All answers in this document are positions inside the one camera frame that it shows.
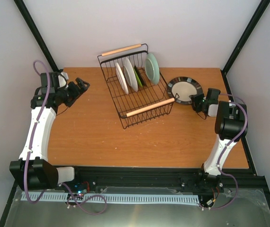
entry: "wall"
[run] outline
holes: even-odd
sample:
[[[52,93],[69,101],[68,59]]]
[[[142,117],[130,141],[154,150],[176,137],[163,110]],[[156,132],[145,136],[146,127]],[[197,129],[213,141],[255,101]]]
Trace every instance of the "wall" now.
[[[233,94],[248,105],[248,143],[270,188],[270,5],[227,76]]]
[[[30,100],[40,80],[32,62],[45,61],[14,1],[0,1],[0,218],[30,125]]]
[[[162,67],[223,67],[260,0],[25,0],[58,67],[148,43]]]

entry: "wooden tabletop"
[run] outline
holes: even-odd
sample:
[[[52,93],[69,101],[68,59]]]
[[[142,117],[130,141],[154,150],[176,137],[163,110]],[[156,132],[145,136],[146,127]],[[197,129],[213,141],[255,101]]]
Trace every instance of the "wooden tabletop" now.
[[[48,145],[53,165],[201,167],[214,145],[215,118],[202,120],[191,106],[175,103],[169,115],[123,129],[100,68],[65,68],[70,81],[90,83],[89,90],[56,117]],[[220,69],[162,68],[169,82],[179,76],[225,92]],[[58,113],[65,109],[62,105]],[[248,168],[241,142],[225,168]]]

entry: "dish rack handle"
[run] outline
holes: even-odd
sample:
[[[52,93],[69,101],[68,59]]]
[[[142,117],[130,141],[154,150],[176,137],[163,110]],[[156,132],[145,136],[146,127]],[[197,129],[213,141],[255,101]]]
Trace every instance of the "dish rack handle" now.
[[[132,112],[129,112],[127,113],[126,115],[122,116],[121,118],[127,118],[127,117],[131,117],[131,116],[134,116],[136,114],[141,114],[145,111],[149,111],[149,110],[152,110],[154,108],[157,108],[159,106],[162,106],[162,105],[166,105],[166,104],[169,104],[169,103],[172,103],[174,102],[175,99],[174,98],[170,98],[170,99],[167,99],[167,100],[164,100],[162,102],[159,102],[159,103],[155,103],[153,105],[149,105],[149,106],[146,106],[146,107],[143,107],[143,108],[140,108],[138,110],[134,110]]]
[[[138,47],[141,47],[141,44],[136,44],[136,45],[132,45],[132,46],[123,47],[123,48],[120,48],[120,49],[117,49],[117,50],[105,52],[105,53],[102,53],[101,56],[105,57],[105,56],[108,56],[108,55],[111,55],[111,54],[132,50],[132,49],[135,49],[135,48],[138,48]]]

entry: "plate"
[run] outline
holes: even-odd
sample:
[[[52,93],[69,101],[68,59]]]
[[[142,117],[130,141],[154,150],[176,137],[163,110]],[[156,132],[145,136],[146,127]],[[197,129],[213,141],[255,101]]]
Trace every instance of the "plate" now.
[[[157,63],[157,60],[155,56],[152,53],[149,53],[146,56],[145,62],[144,62],[144,68],[147,77],[153,84],[158,84],[160,73],[159,73],[159,66]]]
[[[141,83],[141,81],[140,81],[140,79],[139,79],[139,76],[138,76],[138,74],[136,73],[135,69],[134,69],[134,73],[135,73],[135,77],[136,77],[136,80],[137,80],[137,84],[139,85],[139,87],[143,87],[143,85],[142,85],[142,83]]]
[[[126,80],[125,80],[124,74],[122,73],[121,68],[120,68],[118,62],[115,63],[115,69],[116,69],[116,74],[117,74],[119,83],[120,83],[123,91],[126,94],[129,94],[129,90],[127,89],[127,85],[126,85]]]
[[[133,88],[134,91],[138,91],[138,84],[134,73],[134,69],[128,58],[125,58],[124,60],[124,73],[126,76],[127,83],[130,85],[130,87]]]
[[[141,76],[141,73],[140,71],[138,70],[138,68],[136,66],[134,66],[134,70],[135,70],[135,73],[137,74],[138,78],[140,79],[140,82],[143,86],[146,86],[146,83],[145,83],[145,80],[144,78]]]
[[[189,77],[177,77],[172,79],[167,86],[169,97],[174,98],[176,93],[179,98],[175,101],[183,105],[191,105],[192,101],[190,95],[202,94],[201,85]]]

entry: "black wire dish rack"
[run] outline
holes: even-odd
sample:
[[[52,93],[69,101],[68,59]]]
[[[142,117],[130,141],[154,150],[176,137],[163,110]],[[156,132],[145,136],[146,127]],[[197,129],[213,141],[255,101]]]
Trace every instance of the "black wire dish rack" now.
[[[135,48],[140,48],[142,50],[117,56],[117,53],[124,51],[129,52]],[[145,73],[144,61],[148,54],[148,49],[149,47],[147,44],[137,44],[114,51],[109,51],[97,57],[124,129],[130,127],[131,125],[169,114],[174,103],[174,98],[169,98],[166,93],[168,84],[163,78],[162,74],[160,73],[159,83],[154,85],[149,81]],[[107,56],[109,55],[116,55],[117,57],[107,59]],[[125,74],[123,67],[125,58],[128,58],[132,65],[138,68],[146,83],[146,86],[144,87],[138,86],[137,92],[127,85],[129,90],[128,95],[124,93],[115,70],[115,63],[118,62],[122,68],[123,74]]]

